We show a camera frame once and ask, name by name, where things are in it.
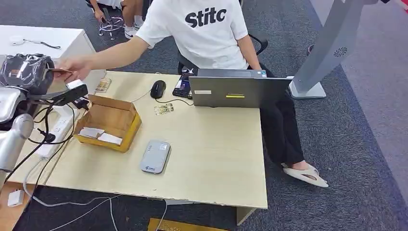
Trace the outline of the person's right hand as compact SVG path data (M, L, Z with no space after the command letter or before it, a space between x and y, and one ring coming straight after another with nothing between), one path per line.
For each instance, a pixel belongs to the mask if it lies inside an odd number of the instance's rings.
M61 60L57 68L66 72L54 72L54 79L65 83L73 82L77 79L84 80L92 70L92 60L89 57L69 58Z

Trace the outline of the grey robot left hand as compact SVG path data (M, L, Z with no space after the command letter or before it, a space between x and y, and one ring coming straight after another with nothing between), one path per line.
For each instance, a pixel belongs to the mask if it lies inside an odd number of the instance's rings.
M7 55L0 69L0 84L44 95L53 82L54 67L51 57L44 54Z

